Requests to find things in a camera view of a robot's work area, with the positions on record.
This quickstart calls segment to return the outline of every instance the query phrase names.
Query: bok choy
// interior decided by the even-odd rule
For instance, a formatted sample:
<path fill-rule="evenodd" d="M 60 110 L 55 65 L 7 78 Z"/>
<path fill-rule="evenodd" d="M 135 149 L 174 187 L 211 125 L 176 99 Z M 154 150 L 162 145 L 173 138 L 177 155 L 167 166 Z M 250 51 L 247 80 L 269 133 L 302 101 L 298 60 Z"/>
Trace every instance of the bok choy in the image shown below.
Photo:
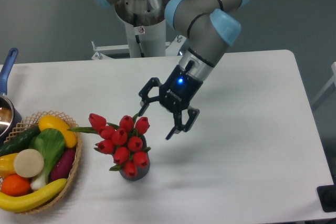
<path fill-rule="evenodd" d="M 55 129 L 43 130 L 30 143 L 29 148 L 39 151 L 44 158 L 43 170 L 31 181 L 32 190 L 39 190 L 49 183 L 49 174 L 65 150 L 62 133 Z"/>

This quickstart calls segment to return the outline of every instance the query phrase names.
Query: gray vase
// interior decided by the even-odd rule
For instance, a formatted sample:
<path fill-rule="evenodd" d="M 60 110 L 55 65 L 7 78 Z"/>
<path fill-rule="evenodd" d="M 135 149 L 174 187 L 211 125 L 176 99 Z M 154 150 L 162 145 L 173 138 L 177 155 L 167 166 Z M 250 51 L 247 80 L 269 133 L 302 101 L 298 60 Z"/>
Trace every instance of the gray vase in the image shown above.
<path fill-rule="evenodd" d="M 142 140 L 142 148 L 146 148 L 147 147 L 147 142 L 146 142 L 146 138 L 144 136 L 141 137 L 141 140 Z M 146 176 L 146 174 L 148 173 L 149 171 L 149 168 L 151 166 L 151 162 L 149 160 L 149 156 L 148 156 L 148 153 L 147 153 L 147 158 L 148 158 L 148 165 L 145 167 L 145 168 L 142 168 L 142 167 L 139 167 L 137 166 L 136 167 L 136 170 L 138 172 L 138 174 L 134 177 L 129 177 L 126 175 L 126 173 L 123 171 L 123 170 L 120 170 L 120 174 L 121 176 L 124 178 L 124 179 L 127 179 L 129 181 L 137 181 L 141 178 L 143 178 L 144 176 Z"/>

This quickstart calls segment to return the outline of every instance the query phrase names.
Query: blue pot handle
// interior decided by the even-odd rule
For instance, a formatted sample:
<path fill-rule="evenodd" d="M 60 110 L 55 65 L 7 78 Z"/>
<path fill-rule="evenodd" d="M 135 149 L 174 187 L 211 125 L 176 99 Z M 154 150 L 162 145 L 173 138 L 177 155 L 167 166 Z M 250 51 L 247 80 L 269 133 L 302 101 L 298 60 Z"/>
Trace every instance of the blue pot handle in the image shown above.
<path fill-rule="evenodd" d="M 14 65 L 16 56 L 18 55 L 19 50 L 17 48 L 12 48 L 9 50 L 6 61 L 0 72 L 0 94 L 7 94 L 7 80 L 9 73 Z"/>

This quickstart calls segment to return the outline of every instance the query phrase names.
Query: cucumber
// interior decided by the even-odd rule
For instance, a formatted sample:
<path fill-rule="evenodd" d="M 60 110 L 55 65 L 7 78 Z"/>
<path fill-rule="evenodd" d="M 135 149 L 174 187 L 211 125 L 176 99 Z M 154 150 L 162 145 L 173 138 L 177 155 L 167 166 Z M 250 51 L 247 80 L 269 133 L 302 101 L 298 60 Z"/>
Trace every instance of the cucumber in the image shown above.
<path fill-rule="evenodd" d="M 15 138 L 4 143 L 0 148 L 0 157 L 12 153 L 18 153 L 29 147 L 29 144 L 34 136 L 40 134 L 38 126 L 33 126 L 18 134 Z"/>

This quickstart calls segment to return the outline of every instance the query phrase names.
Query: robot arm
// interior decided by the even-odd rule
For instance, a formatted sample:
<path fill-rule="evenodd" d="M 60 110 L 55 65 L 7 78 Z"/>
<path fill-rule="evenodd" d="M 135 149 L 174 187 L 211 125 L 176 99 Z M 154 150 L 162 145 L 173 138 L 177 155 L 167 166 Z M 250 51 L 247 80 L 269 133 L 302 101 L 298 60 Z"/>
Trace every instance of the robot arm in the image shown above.
<path fill-rule="evenodd" d="M 173 113 L 174 124 L 166 139 L 192 127 L 199 110 L 190 101 L 215 68 L 223 54 L 240 33 L 240 23 L 225 11 L 237 9 L 249 0 L 171 0 L 165 9 L 167 23 L 190 40 L 183 55 L 164 84 L 151 78 L 139 92 L 143 115 L 149 104 L 159 101 Z M 153 87 L 159 87 L 157 97 L 148 97 Z M 188 109 L 189 119 L 182 124 L 182 111 Z"/>
<path fill-rule="evenodd" d="M 191 107 L 190 101 L 240 33 L 240 23 L 230 17 L 227 12 L 245 5 L 248 1 L 96 0 L 102 7 L 114 4 L 117 15 L 126 24 L 134 27 L 146 26 L 150 29 L 165 19 L 171 27 L 189 39 L 188 51 L 166 82 L 162 84 L 158 78 L 151 78 L 139 92 L 142 105 L 139 115 L 143 115 L 149 104 L 154 101 L 159 101 L 163 107 L 173 113 L 175 126 L 166 137 L 167 140 L 174 133 L 187 132 L 195 122 L 199 110 Z M 161 29 L 160 32 L 165 36 L 165 29 Z M 155 37 L 158 36 L 156 34 L 152 36 L 144 48 L 150 52 L 149 56 L 163 56 L 165 37 L 164 40 L 155 40 Z M 128 36 L 131 57 L 132 38 L 135 41 L 134 33 Z M 138 51 L 143 57 L 139 35 L 135 35 L 135 38 L 139 44 Z M 163 49 L 163 53 L 153 50 L 154 47 Z M 153 87 L 159 87 L 159 95 L 150 98 L 148 94 Z M 187 110 L 189 115 L 186 124 L 182 123 L 183 110 Z"/>

